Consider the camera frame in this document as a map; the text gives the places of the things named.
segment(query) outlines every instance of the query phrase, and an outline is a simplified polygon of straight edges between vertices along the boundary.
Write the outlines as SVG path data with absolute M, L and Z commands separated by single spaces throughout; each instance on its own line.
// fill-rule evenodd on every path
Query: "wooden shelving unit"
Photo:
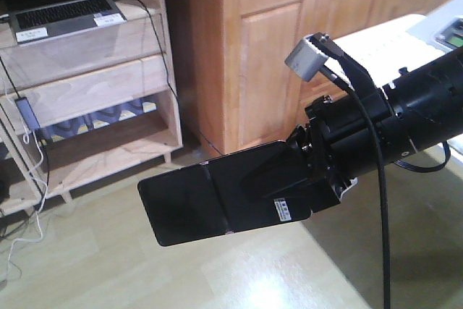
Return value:
M 22 96 L 27 96 L 41 127 L 83 117 L 138 98 L 152 96 L 156 109 L 56 143 L 50 158 L 48 196 L 71 198 L 69 191 L 155 157 L 170 161 L 182 147 L 164 0 L 142 0 L 153 17 L 161 47 L 145 10 L 133 0 L 118 1 L 127 21 L 63 38 L 18 46 L 7 25 L 0 25 L 0 54 Z M 7 82 L 4 72 L 0 77 Z M 7 90 L 12 86 L 7 82 Z M 40 158 L 22 141 L 24 127 L 15 105 L 0 97 L 0 121 L 8 148 L 23 175 L 11 190 L 29 194 L 4 202 L 11 213 L 41 199 L 28 171 Z M 46 178 L 45 164 L 34 172 Z

